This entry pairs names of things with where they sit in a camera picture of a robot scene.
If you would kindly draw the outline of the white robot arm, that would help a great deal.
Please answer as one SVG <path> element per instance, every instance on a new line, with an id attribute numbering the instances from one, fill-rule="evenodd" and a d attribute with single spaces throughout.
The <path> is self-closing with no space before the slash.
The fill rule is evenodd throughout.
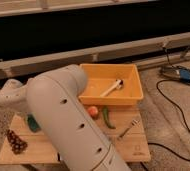
<path id="1" fill-rule="evenodd" d="M 8 80 L 0 105 L 27 108 L 70 171 L 131 171 L 79 102 L 86 85 L 85 71 L 68 65 L 25 84 Z"/>

